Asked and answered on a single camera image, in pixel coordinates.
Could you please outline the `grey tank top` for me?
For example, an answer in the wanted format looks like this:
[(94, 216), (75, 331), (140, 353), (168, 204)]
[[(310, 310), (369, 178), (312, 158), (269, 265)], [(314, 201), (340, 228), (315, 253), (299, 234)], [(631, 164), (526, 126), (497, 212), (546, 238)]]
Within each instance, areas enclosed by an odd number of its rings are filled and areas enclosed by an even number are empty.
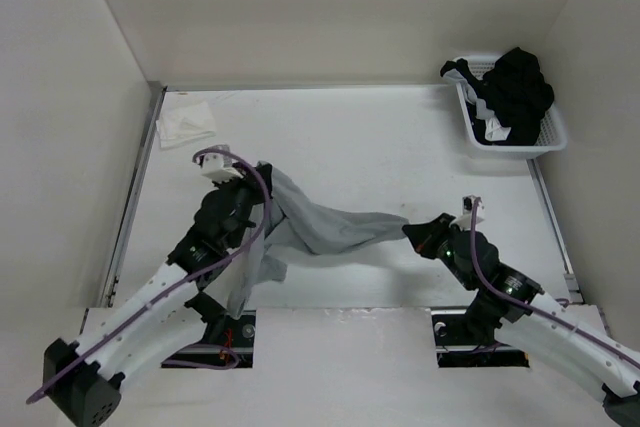
[(240, 256), (240, 273), (226, 301), (228, 314), (241, 316), (254, 286), (286, 279), (287, 265), (272, 257), (274, 247), (312, 256), (347, 254), (404, 237), (406, 218), (381, 212), (348, 212), (313, 202), (279, 169), (271, 169), (271, 209), (264, 230)]

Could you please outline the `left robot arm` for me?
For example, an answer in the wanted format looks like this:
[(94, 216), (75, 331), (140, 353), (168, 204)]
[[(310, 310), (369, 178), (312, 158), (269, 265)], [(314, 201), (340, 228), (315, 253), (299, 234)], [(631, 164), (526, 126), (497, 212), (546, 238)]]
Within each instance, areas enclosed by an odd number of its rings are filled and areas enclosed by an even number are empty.
[(269, 163), (237, 162), (202, 200), (192, 226), (156, 273), (100, 326), (43, 355), (43, 385), (74, 426), (100, 426), (123, 391), (192, 344), (214, 345), (242, 313), (272, 207)]

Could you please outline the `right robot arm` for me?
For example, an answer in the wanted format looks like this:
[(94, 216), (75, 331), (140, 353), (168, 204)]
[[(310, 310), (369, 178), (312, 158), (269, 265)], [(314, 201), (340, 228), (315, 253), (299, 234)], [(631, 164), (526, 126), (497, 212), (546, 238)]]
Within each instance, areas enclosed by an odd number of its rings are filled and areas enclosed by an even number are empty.
[(579, 385), (619, 426), (639, 423), (639, 354), (581, 323), (543, 287), (503, 263), (476, 227), (441, 214), (402, 231), (423, 258), (441, 261), (475, 298), (464, 314), (473, 341), (525, 352)]

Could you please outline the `white folded tank top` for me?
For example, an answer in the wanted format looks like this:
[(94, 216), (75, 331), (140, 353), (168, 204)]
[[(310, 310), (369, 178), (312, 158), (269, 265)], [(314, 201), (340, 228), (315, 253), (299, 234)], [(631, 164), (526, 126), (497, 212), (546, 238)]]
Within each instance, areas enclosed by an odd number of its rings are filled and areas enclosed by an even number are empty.
[(206, 101), (163, 111), (156, 120), (159, 145), (163, 150), (215, 136), (217, 123)]

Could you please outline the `white cloth in basket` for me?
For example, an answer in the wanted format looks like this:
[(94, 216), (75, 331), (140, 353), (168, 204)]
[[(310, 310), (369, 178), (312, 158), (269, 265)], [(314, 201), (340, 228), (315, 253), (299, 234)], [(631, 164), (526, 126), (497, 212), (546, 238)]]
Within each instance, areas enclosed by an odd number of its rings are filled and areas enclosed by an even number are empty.
[(441, 74), (450, 83), (461, 86), (464, 101), (469, 109), (472, 127), (478, 134), (478, 141), (483, 144), (503, 142), (511, 133), (510, 127), (503, 127), (495, 113), (487, 107), (484, 99), (477, 96), (468, 80), (455, 68)]

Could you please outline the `white plastic basket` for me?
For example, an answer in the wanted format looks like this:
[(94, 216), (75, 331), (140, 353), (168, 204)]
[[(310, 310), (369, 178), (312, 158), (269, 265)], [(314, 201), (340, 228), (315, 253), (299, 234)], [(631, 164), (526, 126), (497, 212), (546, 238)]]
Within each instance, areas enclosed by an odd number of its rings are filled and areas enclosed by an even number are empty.
[[(495, 61), (502, 55), (469, 55), (467, 57), (457, 57), (453, 60), (465, 58), (469, 61), (471, 72), (480, 77), (485, 72), (493, 68)], [(488, 146), (482, 145), (476, 141), (472, 127), (470, 116), (467, 112), (462, 88), (454, 83), (450, 83), (455, 87), (458, 103), (462, 112), (464, 128), (467, 137), (467, 145), (470, 155), (478, 158), (494, 158), (494, 159), (513, 159), (513, 160), (531, 160), (550, 152), (563, 150), (567, 145), (567, 134), (564, 129), (559, 110), (554, 102), (547, 111), (541, 123), (541, 133), (536, 143), (532, 146)]]

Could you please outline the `black clothes pile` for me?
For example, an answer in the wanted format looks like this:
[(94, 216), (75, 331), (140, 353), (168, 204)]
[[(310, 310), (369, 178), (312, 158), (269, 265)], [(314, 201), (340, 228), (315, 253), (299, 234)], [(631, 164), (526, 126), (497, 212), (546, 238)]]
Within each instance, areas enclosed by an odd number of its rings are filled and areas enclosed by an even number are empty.
[(482, 145), (532, 146), (541, 133), (541, 123), (555, 100), (554, 91), (541, 72), (534, 54), (519, 47), (499, 57), (493, 68), (478, 77), (471, 72), (465, 58), (449, 60), (440, 69), (440, 76), (449, 69), (457, 69), (471, 84), (477, 96), (498, 117), (503, 127), (510, 127), (508, 139)]

